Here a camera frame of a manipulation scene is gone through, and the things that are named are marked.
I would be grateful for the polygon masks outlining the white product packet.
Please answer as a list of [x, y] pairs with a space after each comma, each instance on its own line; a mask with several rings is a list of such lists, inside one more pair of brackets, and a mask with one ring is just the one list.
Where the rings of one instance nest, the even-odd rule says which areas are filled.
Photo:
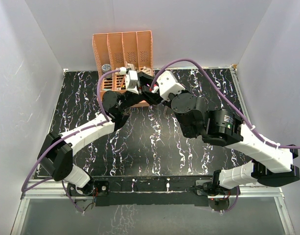
[[132, 63], [126, 63], [125, 68], [126, 68], [126, 73], [128, 73], [128, 71], [138, 71], [137, 66], [135, 66]]

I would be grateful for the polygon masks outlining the grey round tin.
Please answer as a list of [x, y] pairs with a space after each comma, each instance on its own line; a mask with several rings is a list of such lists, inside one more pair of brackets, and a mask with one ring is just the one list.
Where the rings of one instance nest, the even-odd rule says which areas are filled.
[[[108, 72], [110, 72], [112, 70], [112, 67], [110, 64], [103, 64], [101, 66], [101, 70], [102, 70], [102, 74], [106, 74]], [[108, 74], [105, 76], [105, 79], [111, 79], [112, 78], [112, 74]]]

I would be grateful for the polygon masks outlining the oval white blister pack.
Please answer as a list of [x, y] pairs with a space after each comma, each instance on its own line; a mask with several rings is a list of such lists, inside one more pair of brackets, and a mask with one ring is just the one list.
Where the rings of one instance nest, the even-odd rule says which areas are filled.
[[145, 67], [145, 66], [144, 66], [144, 67], [140, 68], [139, 71], [140, 71], [140, 72], [143, 72], [143, 73], [145, 73], [145, 74], [147, 74], [147, 75], [149, 75], [149, 76], [153, 76], [153, 71], [152, 71], [152, 69], [149, 68], [149, 67]]

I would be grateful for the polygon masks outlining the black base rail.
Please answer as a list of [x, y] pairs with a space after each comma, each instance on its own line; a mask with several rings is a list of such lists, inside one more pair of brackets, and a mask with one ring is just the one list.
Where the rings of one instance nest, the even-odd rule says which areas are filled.
[[93, 190], [80, 194], [75, 185], [67, 185], [77, 202], [89, 200], [96, 207], [117, 205], [195, 205], [207, 207], [211, 197], [231, 199], [240, 190], [219, 189], [207, 194], [203, 184], [211, 184], [210, 176], [98, 176]]

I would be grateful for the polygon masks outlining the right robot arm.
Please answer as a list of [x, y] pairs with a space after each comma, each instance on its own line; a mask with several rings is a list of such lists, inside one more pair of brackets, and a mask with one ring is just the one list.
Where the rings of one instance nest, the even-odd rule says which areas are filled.
[[275, 144], [269, 146], [242, 119], [227, 110], [206, 110], [204, 101], [188, 91], [167, 92], [162, 98], [174, 112], [184, 137], [201, 137], [204, 143], [237, 150], [251, 158], [241, 166], [214, 171], [212, 181], [203, 184], [203, 191], [223, 194], [248, 183], [281, 187], [300, 180], [300, 169], [293, 165], [297, 156], [293, 147], [281, 150]]

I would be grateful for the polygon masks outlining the orange plastic desk organizer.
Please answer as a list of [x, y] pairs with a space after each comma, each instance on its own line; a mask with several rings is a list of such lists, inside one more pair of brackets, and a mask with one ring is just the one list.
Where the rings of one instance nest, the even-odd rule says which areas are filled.
[[134, 64], [138, 71], [144, 66], [153, 71], [153, 38], [150, 30], [94, 34], [92, 47], [100, 77], [103, 75], [103, 64], [110, 64], [112, 71], [125, 67], [126, 63]]

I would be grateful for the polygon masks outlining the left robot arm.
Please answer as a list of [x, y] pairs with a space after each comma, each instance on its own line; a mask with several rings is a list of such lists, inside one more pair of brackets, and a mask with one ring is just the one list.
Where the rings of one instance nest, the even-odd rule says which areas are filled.
[[100, 113], [94, 119], [67, 132], [48, 133], [38, 156], [37, 164], [53, 180], [73, 184], [82, 195], [90, 195], [94, 191], [94, 179], [74, 164], [73, 157], [95, 140], [123, 127], [129, 117], [126, 110], [130, 107], [141, 101], [150, 105], [163, 101], [161, 88], [156, 84], [157, 76], [134, 70], [123, 72], [118, 69], [118, 72], [124, 76], [126, 91], [106, 91], [101, 94], [100, 87], [105, 78], [102, 76], [97, 85]]

